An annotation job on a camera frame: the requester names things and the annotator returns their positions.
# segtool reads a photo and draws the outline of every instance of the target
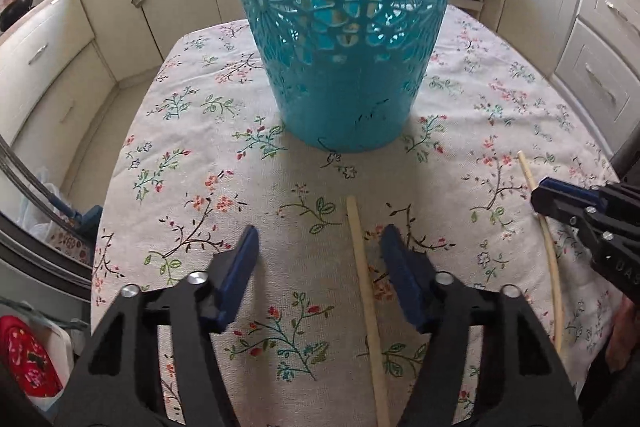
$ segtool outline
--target hand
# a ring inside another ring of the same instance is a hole
[[[623,297],[613,320],[613,332],[605,352],[610,372],[624,369],[631,352],[640,343],[640,309]]]

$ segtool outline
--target frying pan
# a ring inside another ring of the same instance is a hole
[[[13,26],[20,17],[25,15],[33,5],[33,0],[14,0],[0,13],[0,31],[5,32]]]

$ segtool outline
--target drawer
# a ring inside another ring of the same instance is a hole
[[[80,140],[115,86],[93,44],[55,79],[37,103],[12,149],[31,171],[45,166],[60,187]]]
[[[36,21],[0,46],[0,134],[9,144],[53,79],[94,38],[80,0],[54,0]]]
[[[640,80],[599,36],[576,20],[556,70],[616,152],[640,121]]]
[[[640,0],[580,0],[578,17],[640,74]]]

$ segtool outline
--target floor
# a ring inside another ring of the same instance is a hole
[[[74,208],[86,212],[95,204],[104,204],[118,154],[127,137],[151,80],[119,89],[104,113],[88,147],[74,159],[78,164],[72,179],[65,180],[62,191]]]

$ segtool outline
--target metal bolt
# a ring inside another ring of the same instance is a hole
[[[512,299],[517,299],[522,295],[520,288],[513,284],[505,284],[500,291]]]
[[[191,272],[187,276],[187,280],[189,284],[202,284],[209,278],[209,274],[207,272]]]
[[[436,283],[442,284],[443,286],[449,286],[454,281],[453,276],[449,272],[438,272],[436,273]]]
[[[140,293],[140,288],[135,284],[127,284],[126,286],[123,286],[122,288],[120,288],[120,295],[126,298],[135,297],[139,293]]]

